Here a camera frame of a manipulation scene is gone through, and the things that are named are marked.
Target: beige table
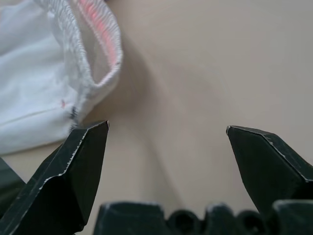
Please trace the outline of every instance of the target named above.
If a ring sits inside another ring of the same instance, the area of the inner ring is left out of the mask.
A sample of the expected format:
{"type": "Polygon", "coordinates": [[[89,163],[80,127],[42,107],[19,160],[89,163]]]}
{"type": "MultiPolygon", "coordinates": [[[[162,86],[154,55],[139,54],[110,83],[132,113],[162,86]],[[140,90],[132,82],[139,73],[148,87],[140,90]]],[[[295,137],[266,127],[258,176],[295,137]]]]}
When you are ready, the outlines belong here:
{"type": "MultiPolygon", "coordinates": [[[[202,216],[210,202],[254,208],[225,134],[275,132],[313,163],[313,2],[110,0],[123,33],[117,89],[86,121],[109,119],[89,224],[113,200],[202,216]]],[[[51,145],[4,157],[28,180],[51,145]]]]}

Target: white fabric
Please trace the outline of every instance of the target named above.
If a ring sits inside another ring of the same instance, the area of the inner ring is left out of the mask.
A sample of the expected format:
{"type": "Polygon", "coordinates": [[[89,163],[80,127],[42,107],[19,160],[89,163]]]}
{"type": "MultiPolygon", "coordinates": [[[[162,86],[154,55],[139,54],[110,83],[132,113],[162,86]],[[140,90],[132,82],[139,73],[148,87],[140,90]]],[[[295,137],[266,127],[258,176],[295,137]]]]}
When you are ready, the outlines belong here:
{"type": "Polygon", "coordinates": [[[102,0],[24,0],[2,7],[0,17],[0,154],[66,138],[117,83],[122,51],[114,16],[102,0]],[[92,68],[80,15],[104,58],[92,68]],[[97,64],[106,70],[95,81],[97,64]]]}

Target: white cloth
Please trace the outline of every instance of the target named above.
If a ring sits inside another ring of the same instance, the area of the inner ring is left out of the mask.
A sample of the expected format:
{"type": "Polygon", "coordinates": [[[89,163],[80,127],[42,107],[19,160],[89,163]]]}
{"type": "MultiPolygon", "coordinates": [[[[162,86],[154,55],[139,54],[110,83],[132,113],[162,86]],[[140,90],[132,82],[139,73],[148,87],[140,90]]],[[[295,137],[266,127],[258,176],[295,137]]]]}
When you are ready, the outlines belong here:
{"type": "Polygon", "coordinates": [[[114,88],[121,61],[120,31],[102,0],[0,8],[0,154],[66,138],[114,88]]]}

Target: white underwear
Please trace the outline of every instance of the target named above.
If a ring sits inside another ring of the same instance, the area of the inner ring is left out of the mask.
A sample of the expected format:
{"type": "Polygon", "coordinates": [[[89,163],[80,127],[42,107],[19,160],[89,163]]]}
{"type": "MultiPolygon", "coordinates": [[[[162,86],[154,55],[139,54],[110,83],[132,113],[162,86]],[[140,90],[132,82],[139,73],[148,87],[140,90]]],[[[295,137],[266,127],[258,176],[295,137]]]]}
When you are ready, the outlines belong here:
{"type": "Polygon", "coordinates": [[[13,2],[0,3],[0,154],[66,138],[115,87],[122,61],[103,0],[13,2]]]}

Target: beige surface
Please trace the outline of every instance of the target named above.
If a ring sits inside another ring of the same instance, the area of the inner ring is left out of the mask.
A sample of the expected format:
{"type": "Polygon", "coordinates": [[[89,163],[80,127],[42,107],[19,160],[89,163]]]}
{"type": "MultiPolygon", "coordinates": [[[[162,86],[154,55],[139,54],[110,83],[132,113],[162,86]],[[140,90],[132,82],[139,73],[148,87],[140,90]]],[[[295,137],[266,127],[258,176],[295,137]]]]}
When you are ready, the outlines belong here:
{"type": "MultiPolygon", "coordinates": [[[[202,215],[210,202],[254,208],[225,130],[280,135],[310,163],[313,2],[110,0],[123,33],[119,86],[87,121],[109,119],[90,222],[112,200],[149,200],[202,215]]],[[[28,180],[56,147],[6,156],[28,180]]]]}

